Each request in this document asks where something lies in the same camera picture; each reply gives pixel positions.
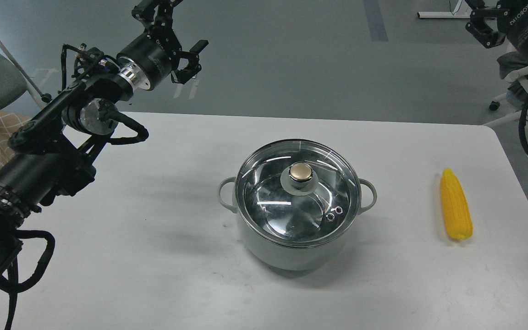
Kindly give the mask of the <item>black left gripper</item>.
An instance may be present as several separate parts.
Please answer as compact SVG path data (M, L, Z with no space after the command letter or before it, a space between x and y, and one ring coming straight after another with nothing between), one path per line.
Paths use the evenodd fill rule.
M203 69L199 54L208 46L208 40L199 40L189 51L183 51L173 29L174 9L180 3L180 0L143 0L132 8L132 17L142 24L144 31L118 53L117 60L119 76L133 90L153 90L166 77L172 83L185 84ZM182 59L188 63L180 69Z

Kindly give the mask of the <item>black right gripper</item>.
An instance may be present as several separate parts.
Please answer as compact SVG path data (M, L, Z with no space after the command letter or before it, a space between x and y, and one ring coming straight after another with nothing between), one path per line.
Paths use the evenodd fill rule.
M500 10L471 10L466 31L487 49L507 40L528 59L528 0L499 0L496 8ZM486 19L496 19L497 31Z

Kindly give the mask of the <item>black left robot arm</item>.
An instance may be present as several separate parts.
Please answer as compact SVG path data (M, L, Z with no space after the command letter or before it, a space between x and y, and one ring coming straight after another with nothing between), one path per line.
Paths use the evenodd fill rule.
M9 296L5 328L12 328L17 295L34 287L50 264L56 241L48 231L21 230L57 196L75 196L94 181L94 161L107 144L144 142L148 130L117 110L138 89L166 77L185 84L201 71L207 40L184 51L173 30L178 0L143 0L131 15L144 27L116 56L85 45L61 51L61 90L11 135L14 152L0 169L0 290Z

